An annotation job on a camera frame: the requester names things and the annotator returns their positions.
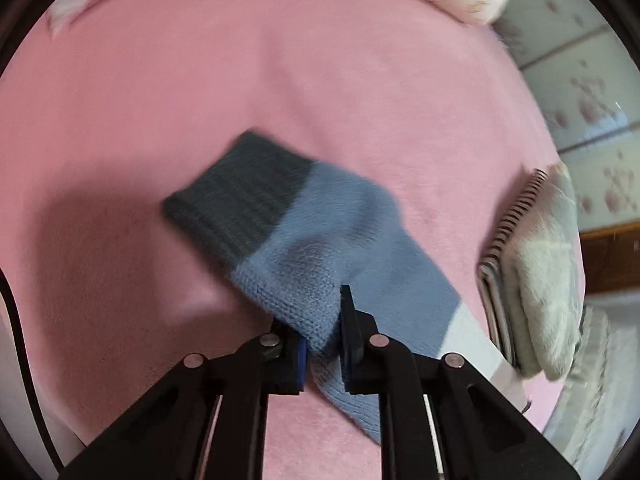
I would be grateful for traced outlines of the colour-block knit sweater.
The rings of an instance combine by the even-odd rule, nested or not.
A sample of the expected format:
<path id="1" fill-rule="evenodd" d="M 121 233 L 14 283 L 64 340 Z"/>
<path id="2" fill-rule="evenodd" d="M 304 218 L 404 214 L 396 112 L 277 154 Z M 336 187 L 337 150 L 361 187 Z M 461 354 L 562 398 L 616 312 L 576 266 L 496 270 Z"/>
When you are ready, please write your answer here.
<path id="1" fill-rule="evenodd" d="M 314 381 L 370 438 L 380 435 L 378 402 L 347 393 L 338 364 L 342 286 L 385 335 L 422 356 L 462 354 L 524 408 L 518 375 L 377 184 L 247 132 L 163 212 L 244 296 L 306 339 Z"/>

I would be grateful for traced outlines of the folded striped garment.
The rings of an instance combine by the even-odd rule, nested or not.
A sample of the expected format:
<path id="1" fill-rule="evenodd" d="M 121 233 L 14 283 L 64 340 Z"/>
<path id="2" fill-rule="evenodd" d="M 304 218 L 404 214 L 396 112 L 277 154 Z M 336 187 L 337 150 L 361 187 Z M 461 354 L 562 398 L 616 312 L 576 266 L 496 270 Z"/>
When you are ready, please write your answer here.
<path id="1" fill-rule="evenodd" d="M 510 365 L 517 367 L 513 330 L 511 330 L 501 276 L 501 257 L 520 221 L 535 205 L 548 179 L 542 169 L 535 169 L 526 185 L 500 218 L 494 236 L 476 268 L 476 282 L 486 315 L 489 338 Z"/>

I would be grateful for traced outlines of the folded grey patterned sweater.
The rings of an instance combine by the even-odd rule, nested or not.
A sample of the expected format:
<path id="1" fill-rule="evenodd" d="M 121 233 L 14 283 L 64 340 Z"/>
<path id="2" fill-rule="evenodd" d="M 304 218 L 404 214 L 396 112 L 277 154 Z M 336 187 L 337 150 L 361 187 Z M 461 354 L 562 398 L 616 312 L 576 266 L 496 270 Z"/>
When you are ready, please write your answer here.
<path id="1" fill-rule="evenodd" d="M 521 374 L 564 378 L 580 338 L 585 284 L 576 197 L 562 162 L 546 171 L 532 208 L 503 249 L 503 301 Z"/>

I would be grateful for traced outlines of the pink bed blanket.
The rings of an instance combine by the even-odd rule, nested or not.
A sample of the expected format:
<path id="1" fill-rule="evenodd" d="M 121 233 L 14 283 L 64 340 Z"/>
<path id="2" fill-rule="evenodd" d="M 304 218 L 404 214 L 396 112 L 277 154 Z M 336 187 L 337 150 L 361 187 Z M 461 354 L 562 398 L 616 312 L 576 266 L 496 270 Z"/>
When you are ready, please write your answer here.
<path id="1" fill-rule="evenodd" d="M 502 212 L 558 153 L 497 35 L 420 0 L 103 0 L 1 78 L 1 266 L 44 405 L 90 444 L 189 353 L 268 315 L 162 214 L 245 131 L 384 186 L 469 307 Z"/>

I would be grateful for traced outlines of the floral sliding wardrobe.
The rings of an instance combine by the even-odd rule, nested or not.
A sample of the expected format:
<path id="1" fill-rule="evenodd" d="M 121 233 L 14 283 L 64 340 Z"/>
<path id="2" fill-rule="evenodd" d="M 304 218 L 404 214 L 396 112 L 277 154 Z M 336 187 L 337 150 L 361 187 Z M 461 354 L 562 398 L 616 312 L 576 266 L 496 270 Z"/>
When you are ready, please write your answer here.
<path id="1" fill-rule="evenodd" d="M 582 231 L 639 218 L 639 71 L 591 0 L 511 0 L 495 30 L 570 170 Z"/>

